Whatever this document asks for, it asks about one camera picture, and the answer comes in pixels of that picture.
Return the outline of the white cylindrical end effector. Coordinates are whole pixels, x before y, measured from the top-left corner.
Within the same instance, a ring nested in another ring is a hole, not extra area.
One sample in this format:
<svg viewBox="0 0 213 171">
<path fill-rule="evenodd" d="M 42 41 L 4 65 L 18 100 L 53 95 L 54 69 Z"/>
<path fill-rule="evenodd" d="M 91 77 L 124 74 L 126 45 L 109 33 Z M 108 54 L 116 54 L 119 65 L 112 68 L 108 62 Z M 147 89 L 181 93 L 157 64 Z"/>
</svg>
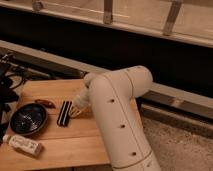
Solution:
<svg viewBox="0 0 213 171">
<path fill-rule="evenodd" d="M 70 117 L 77 117 L 89 104 L 89 95 L 86 88 L 82 89 L 72 100 L 69 111 Z"/>
</svg>

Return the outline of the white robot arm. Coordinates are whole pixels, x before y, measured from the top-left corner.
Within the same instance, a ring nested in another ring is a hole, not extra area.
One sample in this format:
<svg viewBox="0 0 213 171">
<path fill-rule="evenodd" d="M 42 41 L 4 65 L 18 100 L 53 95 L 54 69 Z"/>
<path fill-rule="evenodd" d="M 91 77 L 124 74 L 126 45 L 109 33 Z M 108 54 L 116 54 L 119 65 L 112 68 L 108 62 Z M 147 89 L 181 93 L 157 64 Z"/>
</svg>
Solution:
<svg viewBox="0 0 213 171">
<path fill-rule="evenodd" d="M 161 171 L 130 105 L 130 100 L 147 93 L 152 83 L 152 74 L 144 66 L 88 73 L 85 87 L 73 99 L 71 117 L 91 105 L 113 171 Z"/>
</svg>

